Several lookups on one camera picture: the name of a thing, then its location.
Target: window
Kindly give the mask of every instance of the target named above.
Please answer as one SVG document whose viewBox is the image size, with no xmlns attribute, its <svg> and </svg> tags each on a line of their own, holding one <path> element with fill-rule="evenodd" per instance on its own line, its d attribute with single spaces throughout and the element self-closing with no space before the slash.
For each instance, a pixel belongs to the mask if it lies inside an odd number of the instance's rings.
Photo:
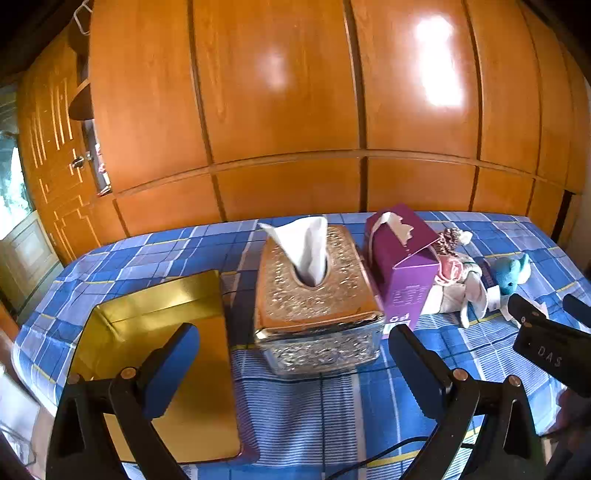
<svg viewBox="0 0 591 480">
<path fill-rule="evenodd" d="M 0 131 L 0 240 L 32 211 L 16 135 Z"/>
</svg>

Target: tissue box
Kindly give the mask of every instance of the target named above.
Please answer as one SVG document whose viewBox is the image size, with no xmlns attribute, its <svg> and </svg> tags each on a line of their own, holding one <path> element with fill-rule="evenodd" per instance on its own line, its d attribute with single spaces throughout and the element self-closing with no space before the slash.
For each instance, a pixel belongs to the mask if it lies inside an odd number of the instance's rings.
<svg viewBox="0 0 591 480">
<path fill-rule="evenodd" d="M 384 314 L 349 231 L 328 227 L 327 273 L 303 284 L 268 238 L 256 283 L 255 343 L 278 375 L 349 369 L 379 356 Z"/>
<path fill-rule="evenodd" d="M 412 227 L 410 238 L 403 245 L 384 223 L 374 233 L 370 258 L 372 228 L 386 212 L 394 212 L 403 225 Z M 411 329 L 416 325 L 439 270 L 435 253 L 427 248 L 436 240 L 437 234 L 406 205 L 381 210 L 366 221 L 363 250 L 384 304 L 385 322 L 392 323 L 384 333 L 396 323 Z"/>
</svg>

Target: gold plate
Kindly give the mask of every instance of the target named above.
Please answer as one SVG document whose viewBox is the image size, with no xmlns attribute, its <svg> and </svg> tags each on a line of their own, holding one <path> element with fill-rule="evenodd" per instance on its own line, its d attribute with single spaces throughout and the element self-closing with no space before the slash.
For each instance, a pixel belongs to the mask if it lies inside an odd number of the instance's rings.
<svg viewBox="0 0 591 480">
<path fill-rule="evenodd" d="M 124 367 L 139 367 L 183 322 L 198 328 L 199 352 L 168 409 L 152 425 L 178 463 L 237 457 L 242 446 L 217 271 L 97 305 L 78 342 L 70 374 L 101 380 Z M 120 459 L 133 462 L 115 416 L 105 419 Z"/>
</svg>

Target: blue plaid bedsheet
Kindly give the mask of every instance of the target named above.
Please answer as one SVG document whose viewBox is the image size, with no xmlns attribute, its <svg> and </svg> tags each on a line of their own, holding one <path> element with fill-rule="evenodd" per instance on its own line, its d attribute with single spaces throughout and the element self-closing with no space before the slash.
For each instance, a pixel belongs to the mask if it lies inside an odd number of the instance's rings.
<svg viewBox="0 0 591 480">
<path fill-rule="evenodd" d="M 344 223 L 357 245 L 370 213 L 326 215 L 329 223 Z M 530 280 L 518 292 L 546 302 L 551 319 L 585 329 L 561 308 L 572 293 L 591 303 L 591 284 L 568 256 L 529 219 L 519 216 L 463 212 L 423 212 L 436 231 L 457 226 L 473 232 L 460 250 L 483 266 L 486 286 L 492 285 L 489 265 L 498 257 L 528 252 Z M 299 217 L 261 219 L 274 226 Z M 83 255 L 51 286 L 23 326 L 12 352 L 23 382 L 53 413 L 77 339 L 91 309 L 104 301 L 167 280 L 208 269 L 222 273 L 228 334 L 235 381 L 245 402 L 260 459 L 252 465 L 185 465 L 189 478 L 200 480 L 324 478 L 346 465 L 372 456 L 411 436 L 429 435 L 434 421 L 426 419 L 382 341 L 381 356 L 372 365 L 342 374 L 306 380 L 284 380 L 267 367 L 252 348 L 252 314 L 256 275 L 265 233 L 257 220 L 202 225 L 121 240 Z M 457 314 L 422 316 L 415 333 L 451 367 L 462 367 L 475 378 L 502 381 L 516 374 L 524 382 L 539 433 L 552 423 L 562 385 L 512 350 L 517 328 L 499 311 L 482 320 L 472 316 L 470 328 L 458 328 Z M 482 419 L 475 418 L 467 435 L 473 442 Z M 422 447 L 414 443 L 367 469 L 343 479 L 397 479 Z M 470 451 L 461 449 L 447 478 L 457 478 Z M 131 478 L 142 478 L 127 465 Z"/>
</svg>

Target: blue plush toy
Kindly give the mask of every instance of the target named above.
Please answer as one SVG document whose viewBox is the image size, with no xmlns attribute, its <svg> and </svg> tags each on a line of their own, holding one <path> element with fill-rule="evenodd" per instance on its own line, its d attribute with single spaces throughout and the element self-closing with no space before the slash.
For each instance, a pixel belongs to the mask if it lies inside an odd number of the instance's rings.
<svg viewBox="0 0 591 480">
<path fill-rule="evenodd" d="M 519 260 L 501 257 L 495 262 L 493 271 L 501 295 L 512 295 L 517 285 L 527 282 L 531 275 L 530 256 L 523 254 Z"/>
</svg>

